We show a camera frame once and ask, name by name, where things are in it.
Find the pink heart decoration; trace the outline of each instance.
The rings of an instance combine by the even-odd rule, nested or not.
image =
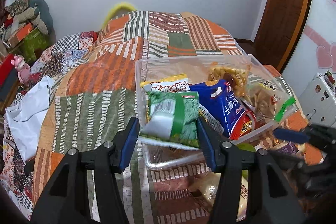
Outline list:
[[[334,64],[333,64],[333,67],[331,69],[331,73],[336,73],[336,43],[335,42],[333,42],[330,45],[330,54],[332,55],[333,60],[334,60]]]
[[[319,69],[329,69],[334,64],[334,59],[332,55],[326,52],[326,49],[323,46],[317,47],[316,57],[317,57],[317,64],[319,66]]]

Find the blue snack bag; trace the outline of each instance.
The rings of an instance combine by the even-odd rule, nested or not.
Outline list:
[[[189,86],[191,91],[198,92],[199,103],[222,125],[223,135],[238,139],[247,112],[235,97],[229,82],[220,79]]]

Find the yellow curved object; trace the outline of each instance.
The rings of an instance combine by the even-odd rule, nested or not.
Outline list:
[[[110,11],[109,13],[107,14],[107,16],[105,17],[105,20],[104,20],[104,23],[103,25],[101,26],[101,28],[103,29],[107,23],[111,20],[111,18],[113,18],[116,13],[119,11],[119,10],[127,10],[128,12],[132,12],[132,11],[135,11],[136,8],[128,3],[128,2],[120,2],[118,4],[116,4]]]

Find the white plastic bag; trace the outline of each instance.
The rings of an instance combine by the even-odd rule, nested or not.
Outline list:
[[[54,80],[44,76],[15,106],[6,108],[6,121],[24,163],[36,155]]]

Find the bed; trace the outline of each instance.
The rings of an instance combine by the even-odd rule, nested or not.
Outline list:
[[[33,86],[41,77],[55,79],[52,102],[43,121],[34,171],[24,174],[23,162],[5,123],[5,168],[1,181],[14,194],[27,218],[43,187],[71,147],[91,150],[125,128],[137,115],[134,63],[138,59],[190,55],[243,55],[225,29],[191,13],[169,14],[134,11],[113,19],[96,37],[95,32],[66,36],[45,50],[32,67]],[[272,66],[265,66],[283,90],[295,96]],[[307,125],[299,103],[282,125],[299,130]],[[274,145],[271,132],[253,145]],[[136,144],[130,166],[116,174],[121,199],[133,223],[175,224],[193,220],[206,223],[208,214],[187,191],[195,178],[208,171],[205,162],[175,170],[152,171],[145,167],[142,144]],[[92,173],[88,173],[92,218],[99,219]]]

